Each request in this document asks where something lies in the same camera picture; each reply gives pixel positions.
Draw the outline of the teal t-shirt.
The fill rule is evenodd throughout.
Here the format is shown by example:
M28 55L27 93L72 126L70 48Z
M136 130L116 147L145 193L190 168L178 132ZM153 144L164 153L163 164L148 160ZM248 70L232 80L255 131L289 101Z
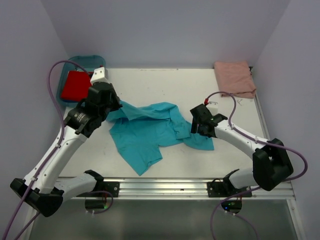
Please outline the teal t-shirt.
M113 123L109 133L118 153L139 176L162 160L161 147L185 144L196 150L215 149L211 138L191 133L191 123L173 103L142 107L125 101L121 104L121 108L110 112L106 118Z

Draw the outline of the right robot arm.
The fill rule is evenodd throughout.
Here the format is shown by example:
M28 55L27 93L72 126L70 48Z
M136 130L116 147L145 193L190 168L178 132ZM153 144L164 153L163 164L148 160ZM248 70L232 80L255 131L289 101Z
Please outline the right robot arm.
M190 112L192 134L223 140L252 160L252 167L233 170L222 179L222 189L227 196L235 196L241 189L251 186L271 191L294 172L288 153L279 139L266 140L245 132L250 137L247 138L236 132L226 116L220 113L212 115L204 104L194 107Z

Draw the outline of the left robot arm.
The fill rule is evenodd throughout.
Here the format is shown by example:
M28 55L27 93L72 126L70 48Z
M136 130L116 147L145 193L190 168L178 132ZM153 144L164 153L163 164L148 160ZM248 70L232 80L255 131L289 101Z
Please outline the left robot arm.
M110 112L122 107L111 83L95 82L88 95L65 118L60 136L45 156L24 178L15 178L10 188L44 217L52 216L71 198L103 195L104 179L93 170L78 177L57 181L60 173L78 148L98 129Z

